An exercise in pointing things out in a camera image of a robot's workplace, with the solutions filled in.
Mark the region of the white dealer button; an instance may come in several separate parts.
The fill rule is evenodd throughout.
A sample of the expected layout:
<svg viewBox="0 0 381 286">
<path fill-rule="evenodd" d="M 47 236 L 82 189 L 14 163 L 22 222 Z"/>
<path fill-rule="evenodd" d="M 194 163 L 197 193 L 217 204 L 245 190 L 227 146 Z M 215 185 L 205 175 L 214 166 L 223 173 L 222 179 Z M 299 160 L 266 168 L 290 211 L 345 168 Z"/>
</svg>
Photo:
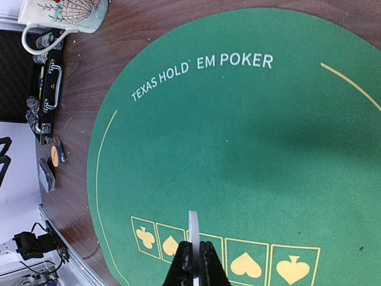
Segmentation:
<svg viewBox="0 0 381 286">
<path fill-rule="evenodd" d="M 189 242 L 192 244 L 192 276 L 193 286 L 199 286 L 199 222 L 196 211 L 190 210 L 188 213 Z"/>
</svg>

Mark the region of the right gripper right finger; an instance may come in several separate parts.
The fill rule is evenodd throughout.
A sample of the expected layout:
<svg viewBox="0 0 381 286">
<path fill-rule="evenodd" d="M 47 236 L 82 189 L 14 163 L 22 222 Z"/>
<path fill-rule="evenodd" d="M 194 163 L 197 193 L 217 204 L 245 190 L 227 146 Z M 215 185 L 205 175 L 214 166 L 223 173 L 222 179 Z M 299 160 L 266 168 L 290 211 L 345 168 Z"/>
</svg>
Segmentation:
<svg viewBox="0 0 381 286">
<path fill-rule="evenodd" d="M 199 254 L 199 284 L 202 286 L 230 286 L 212 242 L 201 241 Z"/>
</svg>

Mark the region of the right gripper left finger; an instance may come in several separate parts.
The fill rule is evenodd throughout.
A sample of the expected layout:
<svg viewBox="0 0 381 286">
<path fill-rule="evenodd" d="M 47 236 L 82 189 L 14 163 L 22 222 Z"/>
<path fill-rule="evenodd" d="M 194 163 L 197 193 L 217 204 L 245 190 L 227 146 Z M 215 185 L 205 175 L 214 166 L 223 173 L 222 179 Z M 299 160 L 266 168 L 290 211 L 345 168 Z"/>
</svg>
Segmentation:
<svg viewBox="0 0 381 286">
<path fill-rule="evenodd" d="M 163 286 L 193 285 L 193 248 L 192 243 L 182 241 L 176 251 Z"/>
</svg>

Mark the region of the orange big blind button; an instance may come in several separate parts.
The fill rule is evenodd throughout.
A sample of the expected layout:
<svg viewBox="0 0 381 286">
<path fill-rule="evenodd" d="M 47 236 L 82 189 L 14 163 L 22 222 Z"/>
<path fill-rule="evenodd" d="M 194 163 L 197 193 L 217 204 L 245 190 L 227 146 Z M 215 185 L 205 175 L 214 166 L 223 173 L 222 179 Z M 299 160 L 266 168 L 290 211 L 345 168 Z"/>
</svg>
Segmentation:
<svg viewBox="0 0 381 286">
<path fill-rule="evenodd" d="M 58 167 L 60 165 L 60 152 L 56 145 L 51 147 L 51 161 L 54 167 Z"/>
</svg>

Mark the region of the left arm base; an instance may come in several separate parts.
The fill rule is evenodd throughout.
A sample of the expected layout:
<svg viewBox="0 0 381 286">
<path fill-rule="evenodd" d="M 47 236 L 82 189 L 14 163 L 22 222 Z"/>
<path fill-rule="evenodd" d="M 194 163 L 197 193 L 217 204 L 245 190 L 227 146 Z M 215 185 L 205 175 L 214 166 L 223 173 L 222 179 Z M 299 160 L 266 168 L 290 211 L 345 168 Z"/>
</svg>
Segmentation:
<svg viewBox="0 0 381 286">
<path fill-rule="evenodd" d="M 63 264 L 69 262 L 68 247 L 47 220 L 45 226 L 36 222 L 30 232 L 15 234 L 11 241 L 15 242 L 15 251 L 23 260 L 40 259 L 46 253 L 56 251 Z"/>
</svg>

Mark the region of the blue small blind button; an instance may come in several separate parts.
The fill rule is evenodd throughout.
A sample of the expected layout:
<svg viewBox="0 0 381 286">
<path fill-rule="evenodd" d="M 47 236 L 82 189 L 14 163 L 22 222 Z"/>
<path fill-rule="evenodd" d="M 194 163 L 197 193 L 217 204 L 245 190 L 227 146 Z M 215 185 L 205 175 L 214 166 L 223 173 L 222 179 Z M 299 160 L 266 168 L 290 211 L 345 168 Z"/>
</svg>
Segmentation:
<svg viewBox="0 0 381 286">
<path fill-rule="evenodd" d="M 58 151 L 60 154 L 60 162 L 62 162 L 62 163 L 67 162 L 64 147 L 63 147 L 63 144 L 61 143 L 61 140 L 59 139 L 59 137 L 56 137 L 56 143 L 57 143 L 57 148 L 58 148 Z"/>
</svg>

